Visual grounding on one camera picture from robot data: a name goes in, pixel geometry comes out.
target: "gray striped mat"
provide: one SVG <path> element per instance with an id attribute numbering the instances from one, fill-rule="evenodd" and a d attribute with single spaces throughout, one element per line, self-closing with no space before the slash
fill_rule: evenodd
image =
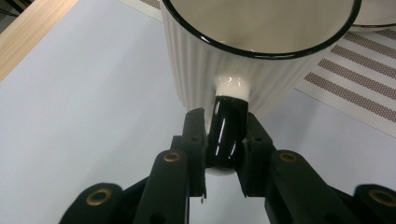
<path id="1" fill-rule="evenodd" d="M 158 0 L 120 0 L 162 21 Z M 347 33 L 297 90 L 396 137 L 396 31 Z"/>

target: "white table surface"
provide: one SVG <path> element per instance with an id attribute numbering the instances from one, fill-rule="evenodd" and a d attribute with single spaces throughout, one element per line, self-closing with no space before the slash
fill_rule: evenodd
<path id="1" fill-rule="evenodd" d="M 181 134 L 163 25 L 117 0 L 79 0 L 0 83 L 0 223 L 57 223 L 87 187 L 149 175 Z M 396 189 L 396 139 L 299 91 L 262 125 L 331 186 Z M 268 223 L 236 175 L 206 176 L 191 223 Z"/>

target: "wooden surface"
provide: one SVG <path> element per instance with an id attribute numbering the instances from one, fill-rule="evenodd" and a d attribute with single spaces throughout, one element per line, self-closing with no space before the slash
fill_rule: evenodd
<path id="1" fill-rule="evenodd" d="M 0 34 L 0 81 L 78 0 L 35 0 Z"/>

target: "black mug rim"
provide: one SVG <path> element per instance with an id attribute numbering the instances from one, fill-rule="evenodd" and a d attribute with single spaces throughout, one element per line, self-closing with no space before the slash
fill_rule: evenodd
<path id="1" fill-rule="evenodd" d="M 294 58 L 300 58 L 304 57 L 313 53 L 316 53 L 318 51 L 321 51 L 323 49 L 326 49 L 327 47 L 331 46 L 333 43 L 335 43 L 337 40 L 339 40 L 341 37 L 344 36 L 344 34 L 349 30 L 349 28 L 353 25 L 353 22 L 356 20 L 359 14 L 359 10 L 361 8 L 361 0 L 353 0 L 353 6 L 351 9 L 351 13 L 349 14 L 348 19 L 346 20 L 346 23 L 341 27 L 341 29 L 335 33 L 332 37 L 327 39 L 326 41 L 312 47 L 309 49 L 303 49 L 303 50 L 298 50 L 294 52 L 287 52 L 287 53 L 262 53 L 262 52 L 252 52 L 244 49 L 238 49 L 234 48 L 228 45 L 224 45 L 220 43 L 219 41 L 216 41 L 212 38 L 210 38 L 207 35 L 202 34 L 198 30 L 196 30 L 193 26 L 191 26 L 187 21 L 183 19 L 183 17 L 178 14 L 177 10 L 174 8 L 174 6 L 171 3 L 171 0 L 163 0 L 163 4 L 169 11 L 169 13 L 175 18 L 175 20 L 182 26 L 184 27 L 188 32 L 190 32 L 192 35 L 197 37 L 198 39 L 204 41 L 206 44 L 209 44 L 217 49 L 222 49 L 224 51 L 230 52 L 231 54 L 236 54 L 248 58 L 254 58 L 254 59 L 265 59 L 265 60 L 285 60 L 285 59 L 294 59 Z"/>

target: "mug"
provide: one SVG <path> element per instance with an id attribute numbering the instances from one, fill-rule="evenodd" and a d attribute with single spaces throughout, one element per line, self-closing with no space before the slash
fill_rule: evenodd
<path id="1" fill-rule="evenodd" d="M 177 95 L 203 107 L 207 167 L 235 167 L 262 118 L 356 19 L 361 0 L 162 0 Z"/>

